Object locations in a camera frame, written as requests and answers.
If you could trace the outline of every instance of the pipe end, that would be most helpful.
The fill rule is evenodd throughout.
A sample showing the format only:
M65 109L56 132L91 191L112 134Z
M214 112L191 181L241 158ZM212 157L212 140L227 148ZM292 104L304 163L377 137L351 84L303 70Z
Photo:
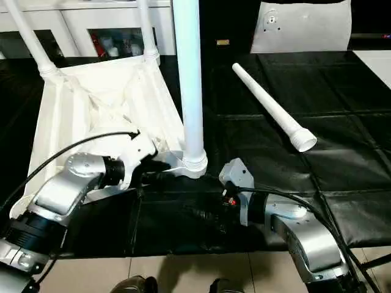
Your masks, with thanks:
M307 128L300 128L290 136L292 145L303 153L311 149L318 141Z
M232 64L232 69L235 70L236 68L242 68L238 63Z
M54 63L49 62L38 66L38 71L43 79L50 78L53 75L58 75L58 69Z
M187 157L185 152L182 162L186 169L186 173L184 173L184 175L192 179L197 179L203 176L206 173L206 168L208 167L208 158L205 150L202 151L201 157Z

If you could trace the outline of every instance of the red object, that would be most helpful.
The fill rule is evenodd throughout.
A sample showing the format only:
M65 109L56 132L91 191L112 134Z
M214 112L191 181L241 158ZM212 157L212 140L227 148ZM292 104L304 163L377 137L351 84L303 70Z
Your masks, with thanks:
M106 51L99 44L98 38L95 34L91 34L92 43L95 46L95 50L98 54L98 57L104 57L106 55Z

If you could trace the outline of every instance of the person's foot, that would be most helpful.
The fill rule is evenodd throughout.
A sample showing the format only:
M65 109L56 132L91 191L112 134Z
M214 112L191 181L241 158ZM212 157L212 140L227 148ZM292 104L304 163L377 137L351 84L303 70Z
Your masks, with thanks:
M158 293L158 282L153 277L134 276L117 284L111 293Z
M227 279L215 279L209 293L244 293L242 289Z

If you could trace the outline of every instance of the small label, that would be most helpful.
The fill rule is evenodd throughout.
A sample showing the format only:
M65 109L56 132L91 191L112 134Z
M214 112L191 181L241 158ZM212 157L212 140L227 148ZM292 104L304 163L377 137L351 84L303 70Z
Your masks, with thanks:
M230 40L217 40L218 46L227 46L230 44Z

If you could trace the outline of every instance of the black cable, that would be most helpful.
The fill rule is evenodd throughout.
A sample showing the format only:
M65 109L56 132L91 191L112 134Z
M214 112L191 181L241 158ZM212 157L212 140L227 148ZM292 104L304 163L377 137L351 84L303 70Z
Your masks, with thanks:
M12 202L14 200L14 197L16 196L16 194L19 192L20 189L22 189L36 174L39 173L39 171L41 171L43 168L45 168L48 164L50 164L50 162L52 162L54 159L58 158L59 156L61 156L62 154L66 153L67 151L69 151L70 149L78 146L78 145L81 145L83 143L86 143L86 142L89 142L91 140L95 140L95 139L100 139L102 137L106 137L106 136L124 136L124 135L128 135L128 136L134 136L135 133L133 132L127 132L127 131L119 131L119 132L109 132L109 133L104 133L104 134L99 134L97 136L91 136L91 137L88 137L86 139L82 139L82 140L79 140L78 142L75 142L75 143L72 143L71 145L67 146L66 148L63 148L62 150L58 151L56 154L52 155L49 159L47 159L45 162L43 162L41 165L38 166L38 168L36 168L8 197L7 199L3 202L3 204L0 206L0 212L3 211L7 205ZM64 238L62 240L62 243L61 243L61 247L62 245L64 244L64 240L65 240L65 235L64 235ZM57 262L57 258L58 258L58 254L56 254L53 258L53 261L51 262L51 264L49 265L49 267L47 268L47 270L45 271L45 273L39 278L39 280L37 281L37 284L40 284L45 278L46 276L50 273L50 271L52 270L52 268L54 267L54 265L56 264Z
M267 187L264 189L254 189L254 188L246 188L246 187L239 187L238 191L245 191L245 192L255 192L255 193L272 193L276 195L280 195L281 197L288 198L290 200L296 201L306 209L308 209L310 212L314 214L314 216L330 231L331 235L334 237L335 241L337 242L338 246L340 247L342 253L344 254L345 258L351 258L353 262L356 264L357 268L360 270L374 293L380 293L380 290L378 289L377 285L372 280L371 276L367 273L367 271L362 267L362 264L360 261L356 258L354 253L351 251L351 249L346 245L345 241L342 239L342 237L335 231L335 228L331 225L331 223L320 213L314 206L306 202L305 200L302 200L301 198L298 198L292 194L288 194L285 192L281 192L277 189L273 189L271 187Z
M377 266L381 266L383 264L387 264L388 262L391 262L391 253L389 253L388 255L384 255L380 258L376 258L372 261L367 261L362 264L362 267L364 269L368 270L372 267L377 267Z
M38 279L37 284L42 283L42 281L46 278L46 276L49 275L51 269L54 267L54 265L56 264L57 260L58 260L57 257L53 259L53 261L51 262L51 264L49 265L49 267L47 268L45 273L43 273L43 275Z
M63 148L62 150L60 150L58 153L52 155L49 159L47 159L45 162L43 162L38 168L36 168L8 197L7 199L3 202L3 204L0 206L0 212L2 212L10 202L12 202L16 196L16 194L19 192L19 190L21 190L36 174L38 174L38 172L40 170L42 170L43 168L45 168L51 161L53 161L54 159L58 158L59 156L61 156L62 154L66 153L67 151L69 151L70 149L78 146L78 145L81 145L85 142L89 142L91 140L95 140L95 139L100 139L101 137L106 137L106 136L123 136L123 135L128 135L128 136L134 136L135 133L133 132L126 132L126 131L119 131L119 132L109 132L109 133L104 133L104 134L100 134L98 136L92 136L92 137L88 137L86 139L82 139L78 142L75 142L75 143L72 143L71 145L67 146L66 148Z
M328 218L329 218L330 224L334 227L335 232L337 233L337 235L339 235L341 241L343 242L343 245L342 245L342 248L341 248L341 250L342 250L342 252L343 252L343 255L345 255L345 256L346 256L346 255L354 255L353 253L349 253L349 252L351 252L351 250L348 248L348 246L347 246L345 240L343 239L342 233L341 233L341 231L340 231L340 228L339 228L339 226L337 225L337 221L336 221L336 219L335 219L335 217L334 217L334 215L333 215L333 213L332 213L332 211L331 211L331 209L330 209L330 206L328 205L328 203L327 203L325 197L322 195L322 193L320 193L320 198L321 198L321 200L323 201L323 204L324 204L324 207L325 207L325 210L326 210L326 214L327 214L327 216L328 216ZM346 261L347 261L347 263L348 263L348 265L349 265L350 270L353 272L354 277L355 277L356 279L358 279L356 270L354 269L353 264L352 264L352 257L347 258Z

